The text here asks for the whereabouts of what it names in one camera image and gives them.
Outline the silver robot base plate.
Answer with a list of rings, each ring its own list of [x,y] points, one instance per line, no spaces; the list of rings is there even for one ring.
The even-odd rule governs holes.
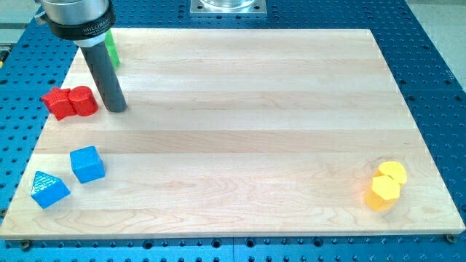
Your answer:
[[[191,16],[266,15],[266,0],[191,0]]]

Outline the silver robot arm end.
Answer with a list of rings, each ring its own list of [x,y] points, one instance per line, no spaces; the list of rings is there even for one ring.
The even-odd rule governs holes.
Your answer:
[[[78,47],[104,44],[106,32],[115,24],[111,0],[38,0],[34,19],[47,24],[58,38],[70,40]]]

